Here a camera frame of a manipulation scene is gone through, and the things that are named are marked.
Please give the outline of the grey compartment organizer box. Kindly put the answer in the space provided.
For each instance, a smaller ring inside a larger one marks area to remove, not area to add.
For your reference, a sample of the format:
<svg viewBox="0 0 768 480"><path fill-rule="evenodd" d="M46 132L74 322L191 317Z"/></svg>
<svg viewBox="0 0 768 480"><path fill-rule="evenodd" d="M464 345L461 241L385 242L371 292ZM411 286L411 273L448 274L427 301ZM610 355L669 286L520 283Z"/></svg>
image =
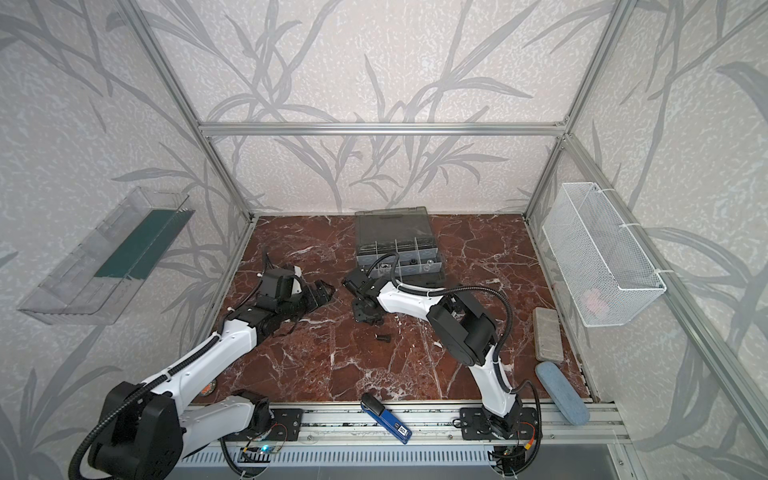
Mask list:
<svg viewBox="0 0 768 480"><path fill-rule="evenodd" d="M359 211L355 233L358 267L368 269L390 254L373 269L372 278L388 276L397 254L395 275L399 280L427 288L444 285L443 259L426 207Z"/></svg>

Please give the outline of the pink object in basket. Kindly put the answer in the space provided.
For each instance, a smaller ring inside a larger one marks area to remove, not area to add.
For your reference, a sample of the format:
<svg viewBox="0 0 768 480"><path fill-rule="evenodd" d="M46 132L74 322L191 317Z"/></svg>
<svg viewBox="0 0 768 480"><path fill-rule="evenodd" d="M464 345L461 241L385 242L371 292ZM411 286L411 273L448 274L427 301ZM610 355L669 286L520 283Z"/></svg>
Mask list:
<svg viewBox="0 0 768 480"><path fill-rule="evenodd" d="M598 289L585 291L582 295L582 303L595 316L604 316L609 311L609 306Z"/></svg>

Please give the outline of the grey sponge block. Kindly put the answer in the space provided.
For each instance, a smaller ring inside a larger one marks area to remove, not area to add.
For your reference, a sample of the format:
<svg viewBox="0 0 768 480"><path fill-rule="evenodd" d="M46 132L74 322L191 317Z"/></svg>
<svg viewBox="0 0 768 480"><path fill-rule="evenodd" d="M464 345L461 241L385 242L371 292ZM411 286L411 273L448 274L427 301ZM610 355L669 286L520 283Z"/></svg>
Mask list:
<svg viewBox="0 0 768 480"><path fill-rule="evenodd" d="M536 359L560 364L564 361L564 349L557 311L537 307L532 314Z"/></svg>

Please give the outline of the clear acrylic wall shelf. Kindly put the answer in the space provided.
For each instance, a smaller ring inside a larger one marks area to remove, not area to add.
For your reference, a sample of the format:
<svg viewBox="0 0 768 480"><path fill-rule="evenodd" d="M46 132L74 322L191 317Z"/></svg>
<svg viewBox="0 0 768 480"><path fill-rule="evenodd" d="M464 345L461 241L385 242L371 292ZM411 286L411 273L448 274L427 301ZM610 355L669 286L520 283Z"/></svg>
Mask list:
<svg viewBox="0 0 768 480"><path fill-rule="evenodd" d="M194 213L186 193L134 188L18 310L47 325L114 324Z"/></svg>

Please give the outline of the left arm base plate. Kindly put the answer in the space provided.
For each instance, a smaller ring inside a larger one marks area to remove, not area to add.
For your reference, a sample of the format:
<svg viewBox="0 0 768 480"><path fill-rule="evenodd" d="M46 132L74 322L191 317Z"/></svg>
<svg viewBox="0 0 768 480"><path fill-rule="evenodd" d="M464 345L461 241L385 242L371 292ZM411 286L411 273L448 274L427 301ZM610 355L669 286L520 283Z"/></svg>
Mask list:
<svg viewBox="0 0 768 480"><path fill-rule="evenodd" d="M267 441L295 442L298 440L304 410L301 408L271 408L254 414L249 426L241 432L227 435L227 442L234 441Z"/></svg>

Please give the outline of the aluminium front rail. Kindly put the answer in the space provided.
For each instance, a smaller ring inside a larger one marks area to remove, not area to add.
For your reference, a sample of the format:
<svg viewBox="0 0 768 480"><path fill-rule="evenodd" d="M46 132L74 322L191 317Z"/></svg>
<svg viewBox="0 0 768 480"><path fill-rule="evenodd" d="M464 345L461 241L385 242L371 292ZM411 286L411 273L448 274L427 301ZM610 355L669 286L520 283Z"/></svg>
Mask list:
<svg viewBox="0 0 768 480"><path fill-rule="evenodd" d="M493 434L477 401L396 401L384 405L396 424L410 431L407 444L415 446L524 445L534 435L546 444L627 444L630 436L610 404L587 404L588 421L574 425L551 402L524 403L510 439ZM253 438L257 444L286 443L290 447L401 446L401 441L358 402L273 403L265 427L251 424L254 404L240 397L209 405L192 405L180 416L180 426L191 453L234 437Z"/></svg>

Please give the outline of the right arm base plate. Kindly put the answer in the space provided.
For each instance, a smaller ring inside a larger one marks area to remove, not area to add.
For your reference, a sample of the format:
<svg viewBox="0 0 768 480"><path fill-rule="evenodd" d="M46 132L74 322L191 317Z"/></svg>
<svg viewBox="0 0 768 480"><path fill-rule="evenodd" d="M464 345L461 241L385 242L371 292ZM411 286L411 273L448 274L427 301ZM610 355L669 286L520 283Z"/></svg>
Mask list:
<svg viewBox="0 0 768 480"><path fill-rule="evenodd" d="M484 408L464 407L454 422L461 430L463 440L534 440L540 420L533 407L513 409L506 417L499 417Z"/></svg>

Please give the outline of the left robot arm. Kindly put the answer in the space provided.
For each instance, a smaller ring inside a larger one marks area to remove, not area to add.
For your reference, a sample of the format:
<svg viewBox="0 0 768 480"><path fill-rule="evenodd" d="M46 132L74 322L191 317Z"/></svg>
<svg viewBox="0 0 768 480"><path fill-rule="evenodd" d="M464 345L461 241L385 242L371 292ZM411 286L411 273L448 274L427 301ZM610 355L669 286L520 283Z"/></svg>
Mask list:
<svg viewBox="0 0 768 480"><path fill-rule="evenodd" d="M298 322L334 293L323 280L306 282L297 266L265 270L201 344L143 382L122 382L108 393L97 425L73 454L69 478L83 478L87 463L107 479L164 479L181 459L230 434L270 433L274 416L259 394L237 391L199 409L191 404L284 322Z"/></svg>

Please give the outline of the blue black utility knife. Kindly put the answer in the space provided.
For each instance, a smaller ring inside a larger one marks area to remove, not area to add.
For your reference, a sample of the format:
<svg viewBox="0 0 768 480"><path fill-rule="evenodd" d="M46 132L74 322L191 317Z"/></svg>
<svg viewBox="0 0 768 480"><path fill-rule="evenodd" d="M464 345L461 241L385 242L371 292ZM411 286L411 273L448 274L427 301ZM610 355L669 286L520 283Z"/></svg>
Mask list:
<svg viewBox="0 0 768 480"><path fill-rule="evenodd" d="M407 445L412 431L371 393L364 393L360 400L361 408L378 425L394 436L400 443Z"/></svg>

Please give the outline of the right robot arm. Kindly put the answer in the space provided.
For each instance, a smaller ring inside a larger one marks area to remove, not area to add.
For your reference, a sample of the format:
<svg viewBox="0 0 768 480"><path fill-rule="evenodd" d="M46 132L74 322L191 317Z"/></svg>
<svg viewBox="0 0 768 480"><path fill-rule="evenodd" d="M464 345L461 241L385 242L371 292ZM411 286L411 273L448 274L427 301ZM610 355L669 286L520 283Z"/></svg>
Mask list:
<svg viewBox="0 0 768 480"><path fill-rule="evenodd" d="M481 411L489 433L511 439L520 431L520 389L510 384L501 364L501 350L512 332L514 312L499 291L484 286L426 288L390 276L372 278L363 268L346 275L344 287L353 294L353 314L358 322L375 324L386 314L408 315L425 320L442 346L469 368L481 394ZM477 293L498 299L506 313L504 331L475 297Z"/></svg>

